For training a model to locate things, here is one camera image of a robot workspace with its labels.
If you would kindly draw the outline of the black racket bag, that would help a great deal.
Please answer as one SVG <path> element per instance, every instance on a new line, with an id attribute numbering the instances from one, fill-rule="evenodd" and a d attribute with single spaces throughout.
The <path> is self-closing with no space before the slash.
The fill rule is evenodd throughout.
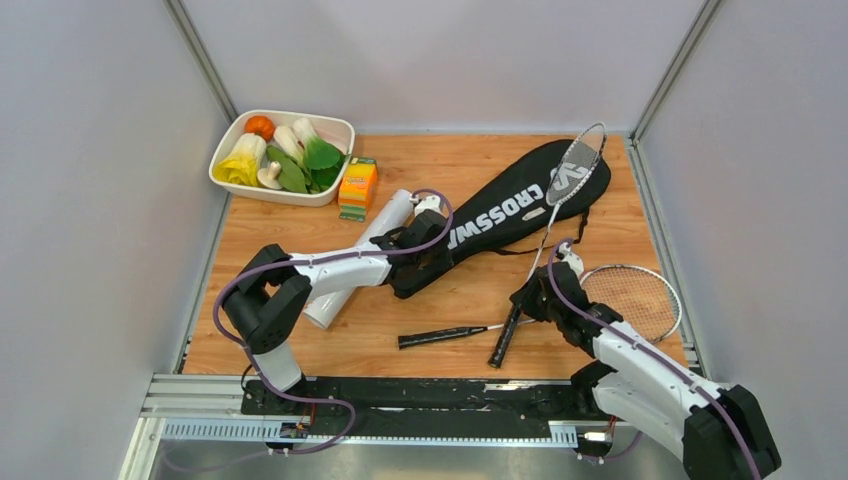
<path id="1" fill-rule="evenodd" d="M 534 148 L 455 209 L 451 229 L 430 251 L 429 263 L 392 275 L 394 295 L 411 297 L 473 255 L 507 255 L 507 246 L 544 228 L 551 214 L 545 193 L 572 143 L 562 139 Z"/>

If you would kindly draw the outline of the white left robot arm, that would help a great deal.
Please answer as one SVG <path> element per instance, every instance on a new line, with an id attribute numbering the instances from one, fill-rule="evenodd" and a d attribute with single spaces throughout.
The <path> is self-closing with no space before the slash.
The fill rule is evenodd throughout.
<path id="1" fill-rule="evenodd" d="M 268 245 L 223 287 L 213 321 L 245 350 L 269 403 L 293 414 L 304 405 L 306 388 L 288 339 L 304 307 L 343 290 L 398 284 L 425 256 L 446 250 L 452 221 L 452 214 L 427 209 L 407 227 L 321 254 L 288 254 Z"/>

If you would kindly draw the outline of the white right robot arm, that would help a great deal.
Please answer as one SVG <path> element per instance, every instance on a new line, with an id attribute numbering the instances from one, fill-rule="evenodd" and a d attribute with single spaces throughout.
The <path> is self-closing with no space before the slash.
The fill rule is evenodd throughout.
<path id="1" fill-rule="evenodd" d="M 783 461 L 756 396 L 681 366 L 610 306 L 590 301 L 574 269 L 535 269 L 510 301 L 533 320 L 556 325 L 592 361 L 571 377 L 573 410 L 631 423 L 662 445 L 691 479 L 764 479 Z"/>

